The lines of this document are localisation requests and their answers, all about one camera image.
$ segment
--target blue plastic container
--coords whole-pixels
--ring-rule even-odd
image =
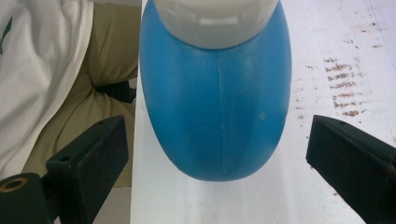
[[[154,132],[186,175],[239,179],[259,170],[275,151],[291,76],[289,32],[280,3],[254,38],[210,50],[170,35],[149,0],[141,24],[140,69]]]

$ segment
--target person's leg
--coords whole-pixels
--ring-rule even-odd
[[[141,7],[95,4],[88,74],[93,86],[137,76]]]
[[[131,186],[134,105],[96,92],[94,86],[135,77],[139,24],[139,7],[95,4],[92,39],[78,78],[64,104],[38,137],[24,172],[43,175],[46,173],[45,161],[53,154],[95,122],[122,114],[126,122],[130,158],[116,186]]]

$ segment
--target white cloth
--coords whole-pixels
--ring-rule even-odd
[[[89,0],[0,1],[0,179],[21,172],[69,93],[92,15]]]

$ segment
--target screw hole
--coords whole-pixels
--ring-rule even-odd
[[[0,186],[0,192],[8,193],[8,192],[14,191],[16,189],[20,189],[25,184],[27,184],[27,182],[29,182],[29,181],[24,177],[11,179],[7,183]]]
[[[71,157],[70,156],[62,156],[61,161],[70,161]]]

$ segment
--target white lid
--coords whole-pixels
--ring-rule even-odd
[[[203,49],[225,49],[256,35],[278,0],[154,0],[166,29]]]

